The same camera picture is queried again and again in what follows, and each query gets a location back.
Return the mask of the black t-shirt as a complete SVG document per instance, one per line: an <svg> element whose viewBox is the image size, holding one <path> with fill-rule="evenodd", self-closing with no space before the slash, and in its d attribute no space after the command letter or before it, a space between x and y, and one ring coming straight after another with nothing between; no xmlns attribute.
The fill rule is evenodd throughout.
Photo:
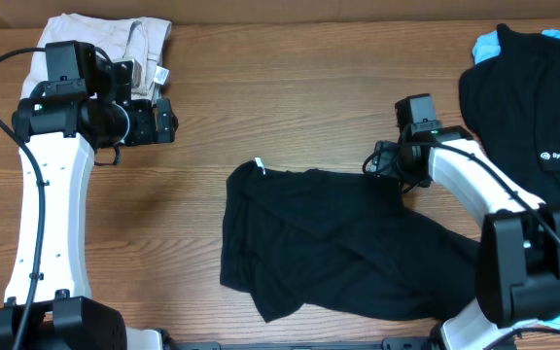
<svg viewBox="0 0 560 350"><path fill-rule="evenodd" d="M305 304L446 320L475 296L478 245L407 208L391 178L249 161L227 178L221 283L267 322Z"/></svg>

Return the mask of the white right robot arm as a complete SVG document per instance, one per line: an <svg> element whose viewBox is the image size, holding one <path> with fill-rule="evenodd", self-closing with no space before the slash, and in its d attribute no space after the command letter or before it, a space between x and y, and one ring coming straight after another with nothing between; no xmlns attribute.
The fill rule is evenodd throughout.
<svg viewBox="0 0 560 350"><path fill-rule="evenodd" d="M524 191L461 126L407 126L363 163L413 188L449 190L481 230L474 299L426 337L386 338L385 349L512 349L524 333L559 334L560 208Z"/></svg>

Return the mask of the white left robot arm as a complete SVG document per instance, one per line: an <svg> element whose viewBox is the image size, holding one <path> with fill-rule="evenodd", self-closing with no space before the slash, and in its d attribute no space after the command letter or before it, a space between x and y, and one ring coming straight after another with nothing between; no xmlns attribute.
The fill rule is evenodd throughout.
<svg viewBox="0 0 560 350"><path fill-rule="evenodd" d="M136 99L138 63L56 58L17 105L23 193L17 255L0 307L0 349L170 349L162 329L128 327L92 298L86 200L97 151L170 143L168 100Z"/></svg>

